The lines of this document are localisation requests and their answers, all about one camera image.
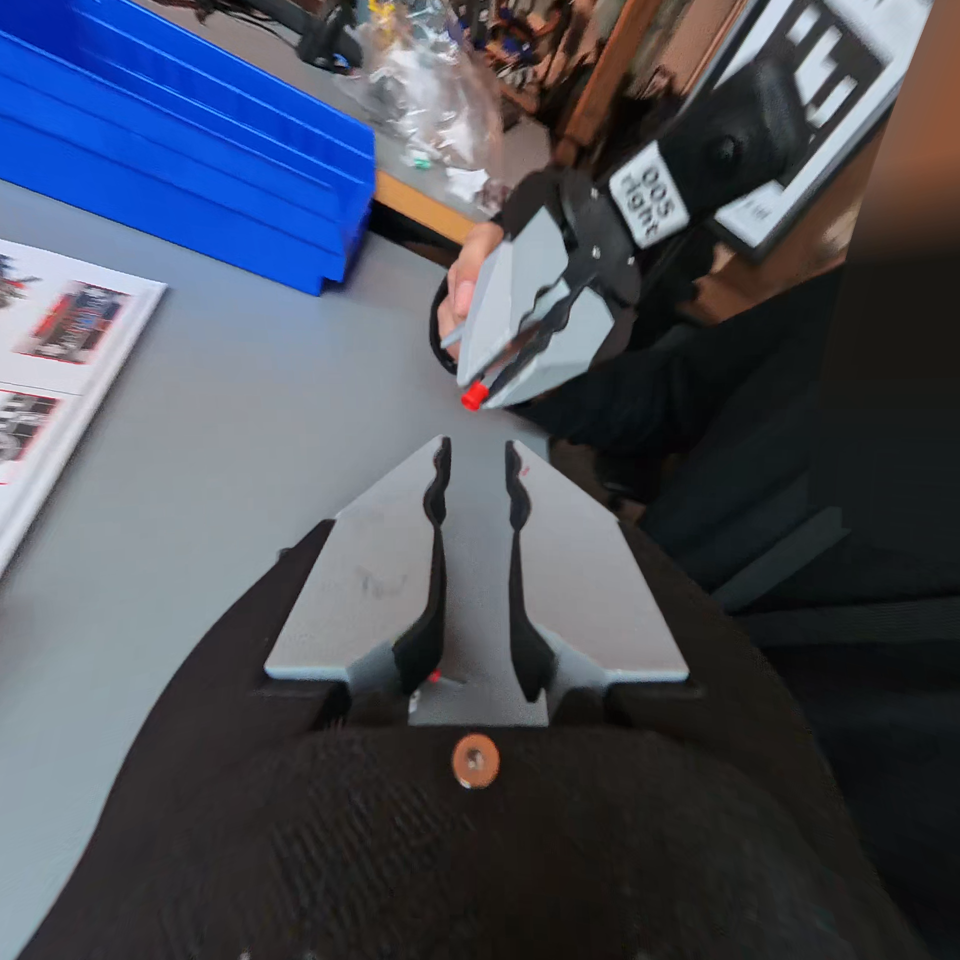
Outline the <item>person's right forearm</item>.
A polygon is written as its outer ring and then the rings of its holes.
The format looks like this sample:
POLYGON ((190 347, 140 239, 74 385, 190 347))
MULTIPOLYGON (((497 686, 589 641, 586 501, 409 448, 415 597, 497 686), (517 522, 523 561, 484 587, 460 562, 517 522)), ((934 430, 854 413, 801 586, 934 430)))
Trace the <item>person's right forearm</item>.
POLYGON ((626 351, 512 414, 550 436, 617 454, 770 440, 810 461, 816 394, 846 262, 667 346, 626 351))

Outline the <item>open lego instruction booklet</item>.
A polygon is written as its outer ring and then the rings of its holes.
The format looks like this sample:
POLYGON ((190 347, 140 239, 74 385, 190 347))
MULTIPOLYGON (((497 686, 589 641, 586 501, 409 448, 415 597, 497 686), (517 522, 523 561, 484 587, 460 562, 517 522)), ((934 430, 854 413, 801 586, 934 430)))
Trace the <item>open lego instruction booklet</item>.
POLYGON ((1 571, 167 286, 1 241, 1 571))

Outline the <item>wooden furniture frame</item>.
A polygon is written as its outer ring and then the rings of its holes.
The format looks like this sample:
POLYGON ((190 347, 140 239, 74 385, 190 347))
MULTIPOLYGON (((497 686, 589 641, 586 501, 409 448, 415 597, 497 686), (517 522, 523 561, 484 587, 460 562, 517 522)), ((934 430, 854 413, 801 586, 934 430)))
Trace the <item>wooden furniture frame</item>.
POLYGON ((571 166, 602 135, 619 93, 645 90, 666 66, 687 95, 747 7, 746 1, 624 2, 582 95, 558 129, 552 161, 571 166))

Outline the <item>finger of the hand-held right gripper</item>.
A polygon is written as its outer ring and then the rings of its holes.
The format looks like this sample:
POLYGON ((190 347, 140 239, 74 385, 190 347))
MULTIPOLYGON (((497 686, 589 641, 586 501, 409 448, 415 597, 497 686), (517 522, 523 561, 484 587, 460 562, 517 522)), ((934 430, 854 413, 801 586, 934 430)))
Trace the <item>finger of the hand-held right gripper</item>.
POLYGON ((480 403, 485 410, 503 409, 529 402, 585 373, 614 329, 615 318, 605 298, 590 287, 582 289, 564 312, 565 324, 553 331, 545 345, 529 358, 516 354, 498 378, 490 383, 480 403))
POLYGON ((460 339, 459 387, 471 386, 501 363, 538 297, 555 286, 569 262, 562 229, 546 207, 486 258, 460 339))

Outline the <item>person's right hand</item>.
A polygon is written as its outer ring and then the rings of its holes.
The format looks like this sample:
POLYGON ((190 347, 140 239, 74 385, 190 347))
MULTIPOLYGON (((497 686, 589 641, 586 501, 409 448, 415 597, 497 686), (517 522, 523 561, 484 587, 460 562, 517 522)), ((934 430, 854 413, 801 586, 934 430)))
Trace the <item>person's right hand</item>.
POLYGON ((460 252, 447 271, 446 292, 441 295, 437 306, 437 330, 440 344, 446 344, 444 349, 453 359, 459 356, 460 342, 450 338, 466 321, 481 267, 503 236, 498 222, 475 224, 466 234, 460 252))

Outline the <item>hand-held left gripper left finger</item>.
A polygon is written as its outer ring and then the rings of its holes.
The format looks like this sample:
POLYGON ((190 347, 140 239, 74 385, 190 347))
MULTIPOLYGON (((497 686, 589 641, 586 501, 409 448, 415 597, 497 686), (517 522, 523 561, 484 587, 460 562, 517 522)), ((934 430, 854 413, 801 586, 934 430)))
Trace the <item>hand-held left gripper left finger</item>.
POLYGON ((439 435, 332 520, 264 663, 279 682, 412 694, 443 655, 450 437, 439 435))

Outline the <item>clear plastic bag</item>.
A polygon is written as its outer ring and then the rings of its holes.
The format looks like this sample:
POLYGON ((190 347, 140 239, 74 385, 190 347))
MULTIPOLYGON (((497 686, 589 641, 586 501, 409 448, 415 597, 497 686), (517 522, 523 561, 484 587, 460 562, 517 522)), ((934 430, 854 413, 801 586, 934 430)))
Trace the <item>clear plastic bag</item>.
POLYGON ((344 82, 368 122, 401 144, 406 162, 500 179, 498 83, 474 51, 455 2, 358 2, 362 63, 344 82))

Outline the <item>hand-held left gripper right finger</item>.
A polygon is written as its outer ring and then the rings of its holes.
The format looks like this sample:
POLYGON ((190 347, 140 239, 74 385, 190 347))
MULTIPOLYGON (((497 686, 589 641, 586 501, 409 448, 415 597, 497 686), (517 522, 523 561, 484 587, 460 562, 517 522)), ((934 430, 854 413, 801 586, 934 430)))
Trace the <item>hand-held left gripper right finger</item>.
POLYGON ((524 698, 686 683, 690 667, 617 518, 517 440, 505 468, 510 659, 524 698))

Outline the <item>black desk stand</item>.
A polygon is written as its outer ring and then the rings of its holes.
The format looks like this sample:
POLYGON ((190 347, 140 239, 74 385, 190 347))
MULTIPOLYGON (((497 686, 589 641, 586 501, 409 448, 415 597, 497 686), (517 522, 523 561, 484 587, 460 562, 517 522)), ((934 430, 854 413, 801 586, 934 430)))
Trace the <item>black desk stand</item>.
POLYGON ((248 5, 298 35, 294 52, 307 66, 346 74, 363 66, 354 1, 319 2, 311 11, 294 1, 249 1, 248 5))

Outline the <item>blue plastic bin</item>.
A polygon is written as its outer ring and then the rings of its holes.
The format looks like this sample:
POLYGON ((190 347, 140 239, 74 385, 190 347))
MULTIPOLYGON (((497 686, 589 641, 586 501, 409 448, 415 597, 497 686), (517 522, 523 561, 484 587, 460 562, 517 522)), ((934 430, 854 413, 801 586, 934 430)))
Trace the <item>blue plastic bin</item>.
POLYGON ((2 2, 2 181, 309 295, 376 191, 369 127, 134 2, 2 2))

